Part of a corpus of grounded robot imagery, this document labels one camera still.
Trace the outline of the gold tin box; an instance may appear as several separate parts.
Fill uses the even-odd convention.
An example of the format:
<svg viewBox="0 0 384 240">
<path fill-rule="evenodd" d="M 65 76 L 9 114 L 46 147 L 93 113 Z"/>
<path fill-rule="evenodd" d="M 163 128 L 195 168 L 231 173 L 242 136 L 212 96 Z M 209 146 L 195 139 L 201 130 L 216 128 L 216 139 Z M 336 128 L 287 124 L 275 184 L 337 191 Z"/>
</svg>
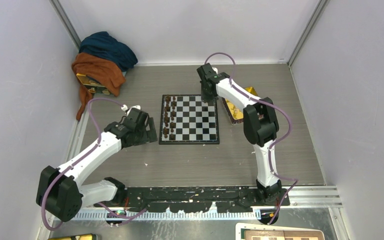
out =
<svg viewBox="0 0 384 240">
<path fill-rule="evenodd" d="M 223 97 L 221 98 L 221 101 L 229 118 L 230 124 L 232 126 L 242 124 L 244 122 L 244 115 L 242 111 Z"/>
</svg>

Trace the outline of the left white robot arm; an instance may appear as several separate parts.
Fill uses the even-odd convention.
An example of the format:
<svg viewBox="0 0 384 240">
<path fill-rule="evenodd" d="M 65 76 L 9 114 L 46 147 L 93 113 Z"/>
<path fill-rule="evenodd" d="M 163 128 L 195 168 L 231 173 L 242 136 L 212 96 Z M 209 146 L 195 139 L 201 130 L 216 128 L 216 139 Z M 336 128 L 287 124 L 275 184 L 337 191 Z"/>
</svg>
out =
<svg viewBox="0 0 384 240">
<path fill-rule="evenodd" d="M 126 186 L 113 177 L 84 184 L 109 157 L 122 149 L 156 142 L 155 122 L 134 106 L 121 121 L 107 125 L 98 138 L 77 156 L 59 167 L 47 166 L 40 174 L 36 203 L 62 222 L 71 220 L 80 209 L 99 203 L 121 206 L 127 198 Z"/>
</svg>

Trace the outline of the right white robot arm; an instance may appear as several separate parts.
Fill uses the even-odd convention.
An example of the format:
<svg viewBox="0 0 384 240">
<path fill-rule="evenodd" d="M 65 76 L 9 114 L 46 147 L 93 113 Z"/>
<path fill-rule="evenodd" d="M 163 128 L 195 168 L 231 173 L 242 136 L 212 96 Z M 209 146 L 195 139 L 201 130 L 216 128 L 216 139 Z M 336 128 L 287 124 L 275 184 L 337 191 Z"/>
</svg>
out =
<svg viewBox="0 0 384 240">
<path fill-rule="evenodd" d="M 253 146 L 257 163 L 257 198 L 263 205 L 271 205 L 282 190 L 277 173 L 273 143 L 279 123 L 273 102 L 249 93 L 224 72 L 218 73 L 210 63 L 197 68 L 200 77 L 201 97 L 209 102 L 221 97 L 240 108 L 243 114 L 243 133 Z"/>
</svg>

